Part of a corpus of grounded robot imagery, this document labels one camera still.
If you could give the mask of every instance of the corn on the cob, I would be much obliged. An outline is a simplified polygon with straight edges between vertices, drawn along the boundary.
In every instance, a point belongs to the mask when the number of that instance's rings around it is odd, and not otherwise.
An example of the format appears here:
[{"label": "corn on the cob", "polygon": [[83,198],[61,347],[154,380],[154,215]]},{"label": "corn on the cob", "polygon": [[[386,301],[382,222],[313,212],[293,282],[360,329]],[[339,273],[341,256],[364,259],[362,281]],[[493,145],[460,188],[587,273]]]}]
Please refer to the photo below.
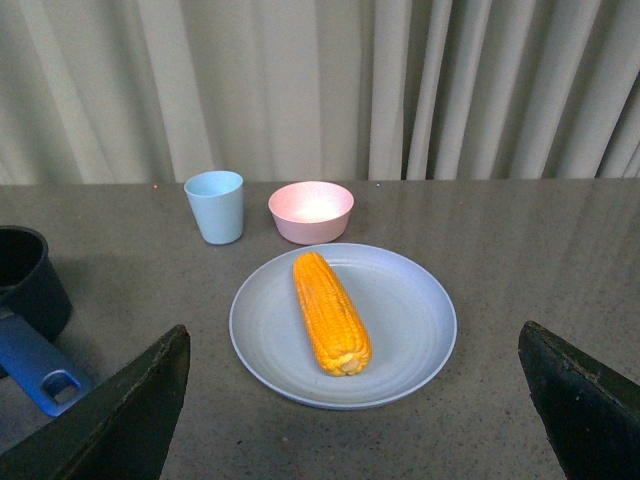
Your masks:
[{"label": "corn on the cob", "polygon": [[360,373],[371,359],[371,341],[340,279],[317,252],[293,265],[298,300],[318,364],[336,376]]}]

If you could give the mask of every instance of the curtain fold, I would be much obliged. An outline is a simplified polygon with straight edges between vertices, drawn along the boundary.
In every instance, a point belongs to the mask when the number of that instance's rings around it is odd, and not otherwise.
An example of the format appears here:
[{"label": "curtain fold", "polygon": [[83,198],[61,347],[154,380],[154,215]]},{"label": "curtain fold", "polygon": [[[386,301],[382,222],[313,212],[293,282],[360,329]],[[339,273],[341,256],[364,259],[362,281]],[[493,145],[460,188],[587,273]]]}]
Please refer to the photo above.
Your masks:
[{"label": "curtain fold", "polygon": [[0,184],[635,177],[640,2],[4,0]]}]

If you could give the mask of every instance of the handle hole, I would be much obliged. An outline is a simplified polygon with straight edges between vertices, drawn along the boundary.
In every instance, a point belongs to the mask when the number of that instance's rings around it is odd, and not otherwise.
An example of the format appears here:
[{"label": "handle hole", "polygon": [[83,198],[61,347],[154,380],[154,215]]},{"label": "handle hole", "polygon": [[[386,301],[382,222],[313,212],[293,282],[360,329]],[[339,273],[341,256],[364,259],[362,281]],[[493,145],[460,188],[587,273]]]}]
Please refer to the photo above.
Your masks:
[{"label": "handle hole", "polygon": [[42,382],[42,389],[58,405],[62,405],[75,397],[78,393],[78,387],[78,383],[64,370],[50,373]]}]

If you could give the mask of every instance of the plate rim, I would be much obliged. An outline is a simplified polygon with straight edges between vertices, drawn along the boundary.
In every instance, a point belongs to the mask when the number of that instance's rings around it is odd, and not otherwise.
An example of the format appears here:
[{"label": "plate rim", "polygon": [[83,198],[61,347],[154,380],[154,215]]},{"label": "plate rim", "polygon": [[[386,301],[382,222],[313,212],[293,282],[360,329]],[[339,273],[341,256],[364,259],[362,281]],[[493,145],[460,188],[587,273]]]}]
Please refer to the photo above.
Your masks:
[{"label": "plate rim", "polygon": [[[292,255],[293,252],[303,252],[303,251],[313,250],[314,248],[332,248],[332,247],[346,247],[346,248],[356,247],[356,248],[363,248],[363,249],[371,249],[371,250],[374,250],[374,251],[383,252],[385,255],[391,254],[392,256],[399,257],[402,261],[409,262],[410,264],[413,264],[414,266],[419,268],[423,273],[425,273],[430,278],[430,280],[433,281],[436,284],[436,286],[439,288],[439,290],[444,295],[444,298],[447,300],[448,307],[451,310],[452,323],[453,323],[452,338],[451,338],[451,343],[447,348],[447,353],[442,358],[440,363],[437,365],[437,367],[434,369],[434,371],[430,375],[428,375],[425,379],[423,379],[422,381],[418,382],[416,385],[412,386],[411,388],[403,390],[402,392],[397,393],[395,395],[388,396],[388,397],[385,397],[383,399],[374,400],[374,401],[353,402],[353,403],[339,403],[339,402],[332,403],[332,402],[325,402],[325,401],[314,401],[314,400],[311,400],[309,398],[305,398],[303,396],[300,396],[300,395],[297,395],[297,394],[292,393],[290,391],[287,391],[287,390],[275,385],[271,381],[267,380],[266,378],[264,378],[262,375],[260,375],[252,367],[252,365],[247,361],[247,359],[242,354],[242,352],[241,352],[241,350],[240,350],[240,348],[239,348],[239,346],[238,346],[238,344],[236,342],[236,338],[234,336],[233,312],[235,310],[236,303],[238,302],[238,299],[240,298],[241,293],[244,290],[245,286],[247,284],[249,284],[251,282],[251,280],[255,276],[257,276],[261,270],[267,268],[272,263],[275,263],[275,262],[279,261],[282,257],[286,257],[286,256],[289,256],[289,255]],[[247,370],[249,370],[249,372],[257,380],[259,380],[263,385],[267,386],[268,388],[270,388],[271,390],[277,392],[278,394],[282,395],[283,397],[285,397],[285,398],[287,398],[289,400],[295,401],[297,403],[303,404],[303,405],[307,405],[307,406],[315,407],[315,408],[320,408],[320,409],[325,409],[325,410],[362,410],[362,409],[368,409],[368,408],[374,408],[374,407],[379,407],[379,406],[383,406],[383,405],[388,405],[389,403],[392,403],[392,402],[395,402],[397,400],[400,400],[400,399],[402,399],[404,397],[407,397],[407,396],[411,395],[412,393],[416,392],[420,388],[424,387],[431,380],[433,380],[440,373],[440,371],[444,368],[444,366],[447,364],[447,362],[451,358],[451,355],[453,354],[453,350],[455,348],[455,345],[457,343],[457,338],[458,338],[458,319],[457,319],[457,314],[456,314],[455,307],[453,305],[453,302],[451,301],[451,297],[449,296],[449,293],[446,291],[446,289],[440,283],[440,281],[431,272],[429,272],[426,268],[424,268],[419,263],[417,263],[414,260],[411,260],[410,258],[405,257],[404,255],[401,255],[401,254],[399,254],[397,252],[394,252],[392,250],[388,250],[386,248],[377,247],[377,246],[374,246],[374,245],[368,245],[368,244],[363,244],[363,243],[353,243],[353,242],[347,242],[347,243],[342,243],[342,242],[334,243],[334,242],[331,242],[331,243],[321,243],[321,244],[317,244],[317,245],[307,245],[307,246],[302,246],[300,248],[294,248],[294,249],[289,250],[287,252],[281,253],[280,255],[278,255],[276,257],[271,258],[270,260],[268,260],[267,262],[265,262],[261,266],[259,266],[257,269],[255,269],[244,280],[244,282],[242,282],[242,285],[240,286],[240,288],[238,288],[238,290],[237,290],[237,292],[236,292],[236,294],[235,294],[235,296],[233,298],[233,302],[231,303],[231,308],[229,310],[229,335],[231,337],[231,343],[232,343],[233,348],[234,348],[234,350],[236,352],[236,355],[238,356],[238,358],[240,359],[240,361],[244,365],[244,367]]]}]

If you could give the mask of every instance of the bowl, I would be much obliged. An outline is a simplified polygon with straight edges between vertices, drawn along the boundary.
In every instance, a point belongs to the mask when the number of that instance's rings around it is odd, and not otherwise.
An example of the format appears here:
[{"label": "bowl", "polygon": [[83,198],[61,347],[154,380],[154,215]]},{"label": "bowl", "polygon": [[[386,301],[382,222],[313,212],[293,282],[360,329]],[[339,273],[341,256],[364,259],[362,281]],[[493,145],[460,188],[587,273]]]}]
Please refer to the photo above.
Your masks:
[{"label": "bowl", "polygon": [[347,228],[353,195],[330,182],[297,182],[276,190],[269,210],[284,238],[299,245],[335,240]]}]

